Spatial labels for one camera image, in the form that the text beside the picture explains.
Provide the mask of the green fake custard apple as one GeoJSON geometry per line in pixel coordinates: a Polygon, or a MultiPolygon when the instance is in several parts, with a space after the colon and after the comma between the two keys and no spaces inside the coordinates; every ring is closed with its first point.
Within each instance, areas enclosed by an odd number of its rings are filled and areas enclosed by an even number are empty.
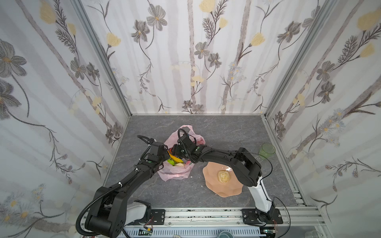
{"type": "Polygon", "coordinates": [[[177,162],[175,162],[173,159],[168,159],[167,162],[172,165],[172,166],[175,166],[177,164],[177,162]]]}

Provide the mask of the pink plastic bag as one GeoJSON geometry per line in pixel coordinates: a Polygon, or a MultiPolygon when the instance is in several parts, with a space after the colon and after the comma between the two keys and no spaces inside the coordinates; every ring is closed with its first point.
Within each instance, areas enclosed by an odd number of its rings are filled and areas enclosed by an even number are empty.
{"type": "Polygon", "coordinates": [[[163,168],[158,171],[159,177],[163,181],[187,179],[194,167],[190,160],[185,159],[183,156],[176,156],[172,151],[174,146],[178,145],[177,140],[177,132],[174,132],[164,143],[169,148],[170,158],[163,163],[163,168]]]}

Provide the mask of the pink scalloped bowl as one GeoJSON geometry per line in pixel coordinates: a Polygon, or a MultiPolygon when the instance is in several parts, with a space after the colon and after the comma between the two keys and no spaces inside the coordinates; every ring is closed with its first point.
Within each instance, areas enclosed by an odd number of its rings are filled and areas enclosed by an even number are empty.
{"type": "Polygon", "coordinates": [[[220,197],[226,198],[242,193],[243,185],[238,181],[232,168],[208,162],[202,172],[207,188],[220,197]]]}

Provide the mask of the beige fake potato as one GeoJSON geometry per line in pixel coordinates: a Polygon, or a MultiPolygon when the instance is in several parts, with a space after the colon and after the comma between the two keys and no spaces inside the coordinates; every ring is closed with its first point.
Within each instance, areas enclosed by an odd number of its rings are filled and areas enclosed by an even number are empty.
{"type": "Polygon", "coordinates": [[[230,174],[228,171],[219,171],[217,178],[220,183],[227,183],[230,181],[230,174]]]}

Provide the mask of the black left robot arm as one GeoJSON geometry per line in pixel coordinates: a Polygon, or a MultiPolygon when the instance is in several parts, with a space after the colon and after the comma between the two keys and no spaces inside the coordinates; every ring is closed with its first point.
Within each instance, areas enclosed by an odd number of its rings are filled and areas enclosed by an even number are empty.
{"type": "Polygon", "coordinates": [[[122,232],[127,223],[129,198],[169,158],[168,147],[164,143],[144,136],[142,140],[148,143],[148,148],[132,172],[111,187],[97,189],[93,200],[79,213],[75,228],[80,235],[116,238],[122,232]]]}

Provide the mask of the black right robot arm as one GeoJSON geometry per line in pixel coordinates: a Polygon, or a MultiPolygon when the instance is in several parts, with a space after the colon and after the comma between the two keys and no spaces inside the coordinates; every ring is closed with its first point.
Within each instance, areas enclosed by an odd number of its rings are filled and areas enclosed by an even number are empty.
{"type": "Polygon", "coordinates": [[[213,162],[232,169],[238,181],[250,189],[255,208],[242,209],[243,222],[251,226],[283,224],[280,210],[270,199],[263,184],[264,176],[260,162],[247,149],[220,150],[207,145],[197,145],[196,140],[184,129],[177,131],[178,141],[173,151],[176,157],[192,163],[213,162]]]}

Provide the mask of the yellow fake banana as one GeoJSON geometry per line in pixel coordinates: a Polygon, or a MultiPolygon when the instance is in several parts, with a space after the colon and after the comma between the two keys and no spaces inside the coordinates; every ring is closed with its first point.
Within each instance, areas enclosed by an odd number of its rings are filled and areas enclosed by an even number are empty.
{"type": "Polygon", "coordinates": [[[170,150],[168,151],[168,153],[169,153],[170,158],[173,159],[175,162],[177,162],[177,163],[184,163],[182,159],[174,156],[170,150]]]}

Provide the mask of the green translucent cup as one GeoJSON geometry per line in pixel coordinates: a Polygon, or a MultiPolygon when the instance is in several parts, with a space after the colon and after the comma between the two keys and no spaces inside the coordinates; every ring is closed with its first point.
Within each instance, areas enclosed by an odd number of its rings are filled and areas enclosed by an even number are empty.
{"type": "Polygon", "coordinates": [[[259,155],[261,159],[270,159],[276,153],[276,148],[271,143],[264,143],[260,146],[259,155]]]}

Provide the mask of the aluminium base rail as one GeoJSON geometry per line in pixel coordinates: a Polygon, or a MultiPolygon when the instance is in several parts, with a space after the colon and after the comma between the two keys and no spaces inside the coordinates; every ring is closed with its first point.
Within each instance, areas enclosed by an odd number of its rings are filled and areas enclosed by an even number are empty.
{"type": "Polygon", "coordinates": [[[330,238],[319,210],[298,190],[292,193],[297,205],[280,204],[268,221],[261,222],[254,207],[151,209],[139,201],[103,221],[86,214],[78,232],[94,238],[330,238]]]}

